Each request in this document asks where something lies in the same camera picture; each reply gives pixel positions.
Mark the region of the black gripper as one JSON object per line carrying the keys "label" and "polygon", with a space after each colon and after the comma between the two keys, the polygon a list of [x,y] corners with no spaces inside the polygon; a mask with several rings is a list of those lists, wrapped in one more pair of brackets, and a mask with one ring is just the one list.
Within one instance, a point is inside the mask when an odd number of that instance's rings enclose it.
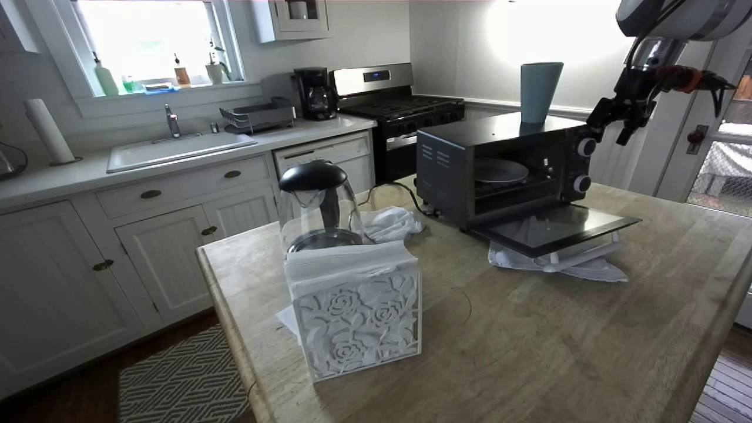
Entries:
{"label": "black gripper", "polygon": [[620,121],[622,129],[616,137],[618,146],[625,146],[633,133],[643,127],[656,105],[658,78],[654,70],[625,67],[613,87],[613,97],[602,97],[588,117],[588,129],[602,139],[612,121]]}

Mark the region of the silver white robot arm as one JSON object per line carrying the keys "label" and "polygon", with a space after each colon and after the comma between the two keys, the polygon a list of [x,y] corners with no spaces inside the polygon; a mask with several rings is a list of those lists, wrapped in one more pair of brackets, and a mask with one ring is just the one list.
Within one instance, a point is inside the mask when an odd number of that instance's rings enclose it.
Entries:
{"label": "silver white robot arm", "polygon": [[618,144],[643,127],[663,92],[710,92],[722,116],[729,79],[712,70],[676,66],[689,39],[719,39],[752,16],[752,0],[620,0],[616,23],[633,38],[612,98],[602,98],[585,120],[582,137],[600,144],[612,121],[620,121]]}

